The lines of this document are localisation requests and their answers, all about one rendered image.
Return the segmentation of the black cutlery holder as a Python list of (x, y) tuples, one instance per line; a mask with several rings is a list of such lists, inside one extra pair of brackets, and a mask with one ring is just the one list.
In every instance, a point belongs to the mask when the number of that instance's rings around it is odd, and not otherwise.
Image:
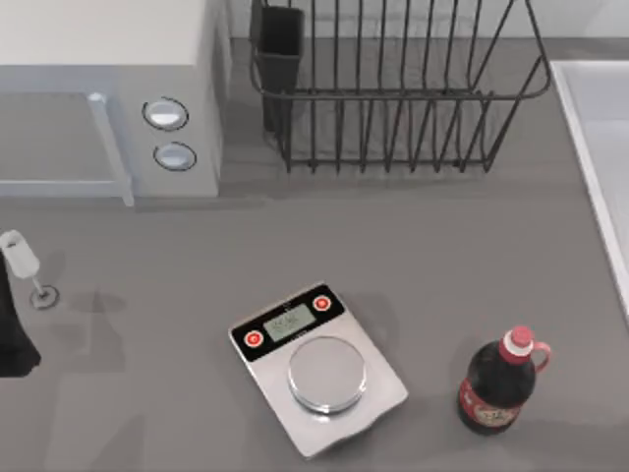
[(292, 94), (296, 88), (303, 57), (304, 21), (301, 9), (252, 0), (250, 41), (261, 82), (263, 126), (269, 133), (282, 130), (283, 105), (292, 106), (288, 99), (269, 95)]

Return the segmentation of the white handheld milk frother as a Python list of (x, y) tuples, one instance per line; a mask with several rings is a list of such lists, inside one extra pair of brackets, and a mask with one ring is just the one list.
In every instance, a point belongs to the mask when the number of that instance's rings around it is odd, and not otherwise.
[(40, 260), (19, 231), (9, 230), (0, 234), (0, 251), (16, 278), (29, 279), (32, 282), (29, 303), (34, 309), (43, 311), (57, 305), (60, 299), (58, 289), (39, 281)]

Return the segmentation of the white sink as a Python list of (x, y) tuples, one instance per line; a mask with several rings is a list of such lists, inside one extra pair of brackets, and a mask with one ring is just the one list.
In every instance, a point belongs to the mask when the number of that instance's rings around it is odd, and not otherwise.
[(629, 326), (629, 60), (550, 67)]

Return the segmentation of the microwave oven door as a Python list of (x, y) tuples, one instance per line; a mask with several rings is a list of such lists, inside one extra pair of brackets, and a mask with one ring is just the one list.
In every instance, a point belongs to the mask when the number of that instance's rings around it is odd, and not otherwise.
[(0, 92), (0, 198), (119, 198), (133, 179), (101, 92)]

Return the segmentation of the round microwave knob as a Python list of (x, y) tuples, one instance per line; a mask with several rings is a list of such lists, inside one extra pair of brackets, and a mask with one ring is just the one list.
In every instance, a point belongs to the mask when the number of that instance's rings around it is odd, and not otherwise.
[(182, 102), (165, 96), (145, 102), (142, 115), (150, 127), (163, 132), (180, 130), (190, 119), (189, 111)]
[(156, 147), (152, 157), (161, 168), (171, 172), (186, 172), (192, 169), (198, 161), (195, 151), (180, 142)]

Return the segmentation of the pale microwave oven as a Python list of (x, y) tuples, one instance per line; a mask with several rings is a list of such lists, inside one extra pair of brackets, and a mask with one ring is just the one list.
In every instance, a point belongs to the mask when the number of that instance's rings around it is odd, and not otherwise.
[[(226, 0), (0, 0), (0, 92), (101, 92), (135, 201), (219, 193), (232, 54)], [(188, 124), (158, 131), (145, 102), (175, 98)], [(197, 164), (161, 168), (153, 150), (188, 145)]]

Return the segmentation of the dark bottle with red cap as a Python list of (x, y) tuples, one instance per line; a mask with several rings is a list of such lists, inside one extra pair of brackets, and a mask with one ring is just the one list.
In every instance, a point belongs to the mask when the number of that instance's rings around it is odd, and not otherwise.
[(516, 325), (481, 347), (461, 381), (456, 403), (459, 419), (477, 435), (507, 431), (534, 392), (537, 377), (551, 358), (548, 344), (532, 329)]

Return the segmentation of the silver kitchen scale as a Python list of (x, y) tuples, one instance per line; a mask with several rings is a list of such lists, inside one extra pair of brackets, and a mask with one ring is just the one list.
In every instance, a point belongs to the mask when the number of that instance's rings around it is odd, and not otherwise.
[(229, 338), (306, 459), (368, 430), (409, 396), (357, 318), (323, 281), (233, 325)]

